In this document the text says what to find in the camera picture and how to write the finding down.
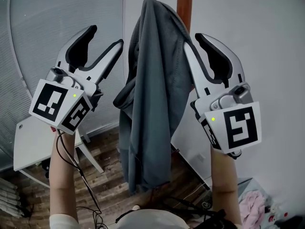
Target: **floor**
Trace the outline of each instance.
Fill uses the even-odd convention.
[[[176,198],[187,197],[187,200],[193,201],[205,191],[193,171],[184,164],[178,154],[173,154],[172,180],[169,184],[155,189],[153,193],[148,191],[130,196],[128,184],[124,182],[122,174],[120,154],[117,151],[118,138],[118,129],[115,128],[93,137],[87,145],[97,161],[102,164],[105,171],[102,174],[91,165],[86,157],[79,156],[80,166],[99,201],[104,223],[111,229],[115,226],[115,219],[136,204],[143,208],[162,209],[160,201],[169,194]],[[44,176],[41,167],[32,166],[29,170],[40,177]],[[17,219],[0,211],[0,229],[49,228],[49,189],[13,170],[1,173],[0,177],[18,186],[20,193],[29,203],[29,209],[34,206],[30,226],[29,219]],[[77,206],[94,208],[94,203],[77,171],[75,171],[74,177]],[[175,206],[177,202],[170,201],[168,204]],[[78,219],[82,228],[94,228],[92,213],[89,210],[78,209]]]

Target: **wooden pole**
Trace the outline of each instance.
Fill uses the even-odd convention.
[[[189,32],[191,29],[192,3],[193,0],[177,0],[177,14]]]

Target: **pink cloth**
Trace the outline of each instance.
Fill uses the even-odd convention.
[[[256,229],[264,219],[265,199],[260,191],[250,191],[239,203],[243,229]]]

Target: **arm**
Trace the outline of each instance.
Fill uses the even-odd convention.
[[[234,160],[211,148],[213,210],[225,210],[225,219],[241,225]]]
[[[56,139],[57,134],[53,143],[50,164],[50,214],[66,214],[77,220],[73,177],[74,167],[67,164],[58,155]],[[75,135],[65,133],[62,135],[62,139],[68,152],[74,157]],[[62,147],[60,139],[58,140],[58,150],[64,159],[71,162]]]

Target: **black cable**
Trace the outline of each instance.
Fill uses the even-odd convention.
[[[93,209],[85,207],[85,206],[78,206],[76,208],[85,208],[85,209],[92,211],[95,229],[100,229],[100,228],[108,229],[108,227],[103,223],[103,218],[100,216],[101,211],[93,210]]]
[[[56,140],[56,150],[57,150],[59,156],[62,158],[62,160],[64,160],[66,163],[68,163],[69,165],[73,166],[74,168],[76,168],[76,169],[79,171],[81,177],[84,179],[85,186],[86,186],[87,190],[89,191],[89,194],[90,194],[90,196],[91,196],[91,198],[92,198],[92,200],[93,200],[93,202],[94,202],[94,204],[95,204],[95,206],[96,206],[96,208],[97,208],[98,210],[93,210],[93,209],[91,209],[91,208],[87,208],[87,207],[83,207],[83,206],[78,206],[77,208],[86,208],[86,209],[89,209],[89,210],[93,211],[92,216],[93,216],[93,221],[94,221],[95,229],[101,229],[101,228],[103,228],[103,229],[108,229],[107,226],[103,223],[103,218],[100,216],[100,214],[102,214],[101,209],[100,209],[100,207],[99,207],[97,201],[95,200],[94,195],[93,195],[93,193],[92,193],[90,187],[87,185],[88,182],[87,182],[86,177],[84,176],[84,173],[83,173],[82,169],[79,167],[79,165],[78,165],[77,162],[75,161],[74,157],[68,152],[68,150],[67,150],[67,148],[66,148],[66,146],[65,146],[65,144],[64,144],[64,142],[63,142],[62,135],[63,135],[65,132],[62,132],[62,133],[61,133],[60,130],[57,129],[57,133],[58,133],[58,137],[57,137],[57,140]],[[69,162],[68,160],[66,160],[66,159],[65,159],[64,157],[62,157],[62,155],[60,154],[60,152],[59,152],[59,150],[58,150],[58,140],[59,140],[59,139],[61,140],[62,147],[63,147],[63,149],[66,151],[66,154],[67,154],[68,157],[75,163],[75,165],[72,164],[71,162]]]
[[[62,132],[62,133],[59,132],[59,135],[58,135],[58,137],[57,137],[57,139],[56,139],[56,150],[57,150],[57,153],[58,153],[58,155],[62,158],[63,161],[65,161],[65,162],[68,163],[69,165],[73,166],[74,168],[79,169],[79,168],[76,167],[74,164],[72,164],[72,163],[70,163],[68,160],[66,160],[63,156],[61,156],[61,154],[60,154],[60,152],[59,152],[59,150],[58,150],[58,140],[59,140],[59,138],[61,137],[61,135],[63,135],[64,133],[65,133],[65,132]]]
[[[29,220],[28,220],[28,224],[29,224],[30,229],[32,229],[31,224],[30,224],[30,219],[32,217],[33,211],[34,211],[34,204],[32,205],[32,208],[30,210],[30,216],[29,216]]]

